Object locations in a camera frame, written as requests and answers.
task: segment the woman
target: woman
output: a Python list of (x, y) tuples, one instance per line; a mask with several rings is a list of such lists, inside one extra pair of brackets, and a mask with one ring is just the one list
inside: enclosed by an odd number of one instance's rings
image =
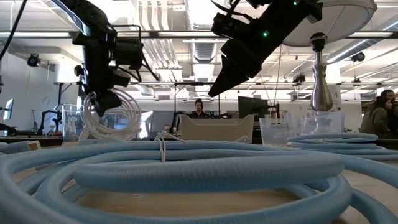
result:
[(205, 112), (203, 112), (203, 102), (201, 99), (197, 99), (195, 101), (195, 111), (192, 112), (192, 114), (189, 117), (193, 119), (208, 118), (208, 115)]
[(373, 105), (369, 106), (363, 116), (360, 131), (362, 133), (375, 134), (380, 139), (388, 138), (388, 111), (392, 109), (390, 99), (378, 97)]

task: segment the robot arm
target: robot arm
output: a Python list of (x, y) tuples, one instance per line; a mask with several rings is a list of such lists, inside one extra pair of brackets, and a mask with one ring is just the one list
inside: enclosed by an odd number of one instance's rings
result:
[[(121, 100), (110, 89), (114, 85), (127, 87), (130, 77), (118, 75), (119, 65), (128, 65), (131, 70), (141, 68), (143, 54), (138, 37), (117, 37), (118, 33), (108, 22), (106, 14), (87, 0), (52, 0), (74, 21), (79, 34), (73, 44), (83, 46), (83, 67), (75, 69), (83, 76), (85, 93), (94, 93), (91, 103), (98, 115), (107, 109), (121, 106)], [(116, 66), (109, 66), (111, 61)]]

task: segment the computer monitor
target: computer monitor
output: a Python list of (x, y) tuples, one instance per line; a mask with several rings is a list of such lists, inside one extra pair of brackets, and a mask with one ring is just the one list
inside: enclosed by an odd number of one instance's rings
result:
[(14, 99), (11, 99), (7, 102), (6, 107), (4, 108), (3, 119), (11, 119), (12, 107), (14, 106)]
[(238, 97), (239, 118), (245, 118), (253, 114), (254, 121), (265, 118), (268, 112), (268, 100), (239, 96)]

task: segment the desk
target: desk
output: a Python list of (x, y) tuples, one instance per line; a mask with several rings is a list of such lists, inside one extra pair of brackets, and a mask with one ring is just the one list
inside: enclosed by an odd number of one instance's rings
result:
[[(389, 164), (398, 167), (398, 162)], [(22, 171), (14, 176), (21, 180), (35, 172), (34, 169)], [(387, 206), (398, 216), (398, 203), (395, 195), (398, 190), (373, 178), (344, 171), (350, 184)], [(264, 190), (227, 194), (120, 194), (92, 191), (77, 203), (107, 212), (133, 214), (140, 216), (194, 217), (225, 213), (245, 212), (273, 207), (297, 200), (297, 197), (284, 190)], [(367, 224), (358, 211), (349, 208), (332, 224)]]

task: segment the white lamp shade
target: white lamp shade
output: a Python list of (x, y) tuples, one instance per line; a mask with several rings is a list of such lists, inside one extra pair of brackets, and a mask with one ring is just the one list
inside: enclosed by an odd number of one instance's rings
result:
[(312, 24), (304, 19), (286, 37), (285, 45), (309, 47), (311, 36), (318, 32), (327, 34), (327, 43), (344, 39), (361, 30), (377, 10), (374, 0), (321, 0), (319, 2), (323, 2), (322, 20)]

